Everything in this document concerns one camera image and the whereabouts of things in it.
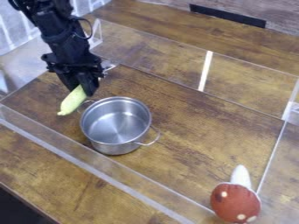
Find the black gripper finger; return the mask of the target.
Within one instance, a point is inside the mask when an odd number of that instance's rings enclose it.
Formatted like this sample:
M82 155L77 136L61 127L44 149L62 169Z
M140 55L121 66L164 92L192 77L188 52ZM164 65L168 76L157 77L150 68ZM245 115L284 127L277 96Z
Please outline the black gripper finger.
M98 89L98 73L82 72L77 74L78 84L86 96L92 96Z
M80 84L76 75L73 73L58 73L57 76L60 78L61 83L64 84L64 86L69 91L72 91Z

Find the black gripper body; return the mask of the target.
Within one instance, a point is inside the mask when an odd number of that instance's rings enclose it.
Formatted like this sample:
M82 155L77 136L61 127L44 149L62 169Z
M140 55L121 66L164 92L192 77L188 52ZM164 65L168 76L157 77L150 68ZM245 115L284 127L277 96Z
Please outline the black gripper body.
M41 60L64 81L102 76L101 58L89 51L89 37L80 27L45 27L41 40L50 48Z

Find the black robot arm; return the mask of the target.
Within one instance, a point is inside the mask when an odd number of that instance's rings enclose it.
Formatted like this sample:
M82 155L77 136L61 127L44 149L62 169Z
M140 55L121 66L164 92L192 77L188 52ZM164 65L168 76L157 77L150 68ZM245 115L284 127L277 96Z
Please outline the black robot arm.
M104 77L101 58L89 51L89 39L80 21L73 16L70 0L8 0L37 27L50 53L41 56L46 69L56 73L69 91L81 86L86 96L98 89L98 78Z

